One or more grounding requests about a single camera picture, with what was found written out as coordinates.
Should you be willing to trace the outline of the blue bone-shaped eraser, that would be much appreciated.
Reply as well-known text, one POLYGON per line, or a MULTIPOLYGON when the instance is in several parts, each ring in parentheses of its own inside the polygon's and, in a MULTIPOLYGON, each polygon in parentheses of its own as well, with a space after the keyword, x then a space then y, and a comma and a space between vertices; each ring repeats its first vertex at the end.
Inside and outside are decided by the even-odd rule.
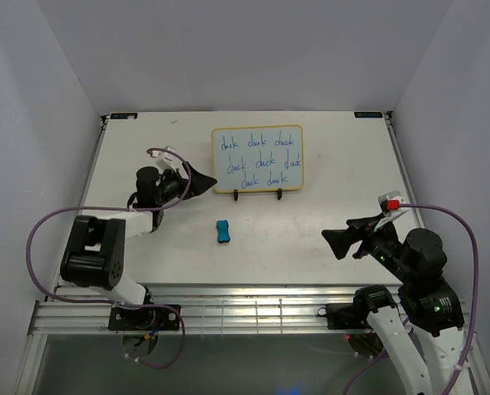
POLYGON ((229 233, 229 222, 228 220, 219 220, 216 223, 217 227, 217 242, 219 244, 227 244, 231 241, 231 236, 229 233))

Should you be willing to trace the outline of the yellow framed whiteboard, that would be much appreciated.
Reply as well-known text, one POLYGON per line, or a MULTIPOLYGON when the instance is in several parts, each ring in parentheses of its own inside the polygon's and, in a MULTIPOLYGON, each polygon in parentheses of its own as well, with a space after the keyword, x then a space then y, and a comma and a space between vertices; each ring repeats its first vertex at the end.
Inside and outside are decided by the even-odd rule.
POLYGON ((304 131, 297 124, 216 128, 211 133, 217 193, 303 188, 304 131))

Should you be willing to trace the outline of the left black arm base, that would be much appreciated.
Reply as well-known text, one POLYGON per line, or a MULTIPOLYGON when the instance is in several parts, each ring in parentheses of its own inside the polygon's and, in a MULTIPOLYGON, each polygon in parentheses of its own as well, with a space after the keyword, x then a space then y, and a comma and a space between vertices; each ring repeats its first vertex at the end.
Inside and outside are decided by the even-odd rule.
POLYGON ((177 314, 162 308, 110 310, 107 329, 122 334, 124 351, 134 357, 149 356, 161 332, 178 332, 177 314))

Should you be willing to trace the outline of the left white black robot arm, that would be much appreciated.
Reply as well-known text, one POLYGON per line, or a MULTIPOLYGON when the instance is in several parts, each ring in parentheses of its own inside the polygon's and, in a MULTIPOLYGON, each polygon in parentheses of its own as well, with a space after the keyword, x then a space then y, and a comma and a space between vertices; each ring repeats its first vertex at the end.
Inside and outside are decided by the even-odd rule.
POLYGON ((156 318, 150 291, 124 271, 126 242, 150 234, 161 225, 165 205, 200 196, 217 180, 199 173, 188 162, 163 170, 146 166, 136 173, 135 192, 127 211, 79 215, 75 218, 60 265, 66 282, 90 287, 107 300, 128 309, 127 318, 136 328, 150 327, 156 318))

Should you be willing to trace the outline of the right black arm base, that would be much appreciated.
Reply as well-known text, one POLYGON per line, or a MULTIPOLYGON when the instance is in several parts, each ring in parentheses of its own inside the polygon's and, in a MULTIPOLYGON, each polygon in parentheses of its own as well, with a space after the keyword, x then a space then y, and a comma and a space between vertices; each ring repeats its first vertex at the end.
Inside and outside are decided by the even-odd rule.
POLYGON ((351 304, 326 304, 318 308, 316 317, 326 320, 328 330, 344 330, 348 345, 359 355, 376 357, 384 350, 380 338, 351 304))

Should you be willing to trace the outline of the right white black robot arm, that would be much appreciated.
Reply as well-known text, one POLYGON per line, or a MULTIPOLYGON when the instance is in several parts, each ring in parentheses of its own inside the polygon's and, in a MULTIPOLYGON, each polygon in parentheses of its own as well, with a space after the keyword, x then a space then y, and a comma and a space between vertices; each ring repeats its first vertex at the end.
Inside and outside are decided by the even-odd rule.
POLYGON ((322 230, 336 259, 373 257, 402 285, 393 299, 383 285, 358 289, 341 308, 327 304, 330 329, 370 328, 392 360, 408 394, 471 394, 467 375, 451 378, 464 348, 464 315, 442 276, 447 256, 436 233, 415 228, 399 240, 393 219, 380 214, 351 219, 344 230, 322 230))

